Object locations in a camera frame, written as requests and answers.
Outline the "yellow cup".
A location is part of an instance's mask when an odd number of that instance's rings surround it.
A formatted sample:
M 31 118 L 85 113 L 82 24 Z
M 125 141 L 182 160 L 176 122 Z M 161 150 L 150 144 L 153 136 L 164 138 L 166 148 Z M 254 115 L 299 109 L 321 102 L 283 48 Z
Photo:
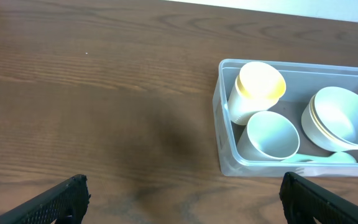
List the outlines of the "yellow cup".
M 245 126 L 253 114 L 277 104 L 286 89 L 285 79 L 276 68 L 263 62 L 245 64 L 227 103 L 231 121 Z

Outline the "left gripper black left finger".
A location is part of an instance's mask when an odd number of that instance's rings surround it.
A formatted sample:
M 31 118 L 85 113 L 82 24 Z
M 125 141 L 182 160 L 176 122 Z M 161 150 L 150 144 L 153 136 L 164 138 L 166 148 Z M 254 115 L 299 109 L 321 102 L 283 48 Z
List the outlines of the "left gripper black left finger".
M 91 195 L 87 177 L 77 174 L 0 215 L 0 223 L 81 223 Z

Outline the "yellow bowl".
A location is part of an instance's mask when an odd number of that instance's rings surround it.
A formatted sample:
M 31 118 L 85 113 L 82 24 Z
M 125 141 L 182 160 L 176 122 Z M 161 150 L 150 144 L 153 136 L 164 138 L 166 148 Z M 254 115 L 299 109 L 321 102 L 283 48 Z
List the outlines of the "yellow bowl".
M 314 112 L 314 98 L 312 96 L 301 116 L 301 127 L 310 141 L 331 152 L 358 150 L 358 145 L 344 142 L 325 130 Z

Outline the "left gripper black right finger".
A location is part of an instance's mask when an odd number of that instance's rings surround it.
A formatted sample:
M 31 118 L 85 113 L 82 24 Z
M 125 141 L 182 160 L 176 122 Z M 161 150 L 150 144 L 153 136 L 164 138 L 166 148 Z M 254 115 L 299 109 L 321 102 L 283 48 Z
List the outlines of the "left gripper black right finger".
M 358 223 L 357 205 L 294 172 L 283 176 L 279 196 L 289 224 Z

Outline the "pale grey cup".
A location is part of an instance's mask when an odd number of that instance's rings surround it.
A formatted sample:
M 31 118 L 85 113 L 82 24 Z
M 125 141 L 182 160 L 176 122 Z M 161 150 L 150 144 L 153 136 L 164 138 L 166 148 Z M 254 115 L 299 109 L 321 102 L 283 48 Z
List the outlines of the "pale grey cup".
M 239 155 L 248 161 L 282 161 L 300 148 L 300 135 L 293 123 L 273 111 L 250 117 L 237 143 Z

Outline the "mint green spoon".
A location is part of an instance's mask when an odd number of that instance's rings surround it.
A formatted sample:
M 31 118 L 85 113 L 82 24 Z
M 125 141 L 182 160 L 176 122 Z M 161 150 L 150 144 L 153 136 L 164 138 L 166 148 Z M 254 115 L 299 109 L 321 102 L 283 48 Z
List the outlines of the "mint green spoon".
M 311 156 L 306 154 L 295 154 L 282 162 L 314 161 L 320 163 L 356 163 L 356 159 L 346 152 L 335 152 L 328 157 Z

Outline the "white bowl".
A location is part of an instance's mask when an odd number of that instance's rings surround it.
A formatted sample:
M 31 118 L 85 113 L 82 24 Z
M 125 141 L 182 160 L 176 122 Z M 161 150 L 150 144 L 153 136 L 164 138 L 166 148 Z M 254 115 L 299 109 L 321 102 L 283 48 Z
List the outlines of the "white bowl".
M 330 136 L 358 149 L 358 94 L 337 86 L 325 87 L 312 97 L 310 108 Z

